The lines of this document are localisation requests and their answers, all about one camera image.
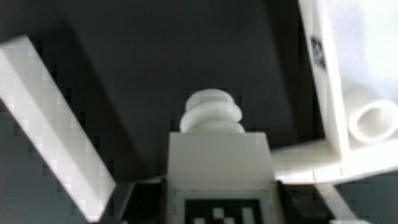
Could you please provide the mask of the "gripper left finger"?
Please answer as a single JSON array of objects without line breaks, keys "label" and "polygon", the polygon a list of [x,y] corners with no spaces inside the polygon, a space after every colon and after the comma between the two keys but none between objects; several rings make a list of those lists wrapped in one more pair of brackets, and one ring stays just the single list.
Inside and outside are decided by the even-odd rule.
[{"label": "gripper left finger", "polygon": [[166,180],[119,183],[103,224],[166,224]]}]

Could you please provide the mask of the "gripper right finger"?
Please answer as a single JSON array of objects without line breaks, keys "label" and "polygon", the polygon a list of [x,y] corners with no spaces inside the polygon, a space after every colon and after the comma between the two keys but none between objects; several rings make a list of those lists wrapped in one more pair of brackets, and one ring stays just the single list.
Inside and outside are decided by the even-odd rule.
[{"label": "gripper right finger", "polygon": [[333,184],[285,184],[277,192],[286,224],[372,224],[354,214]]}]

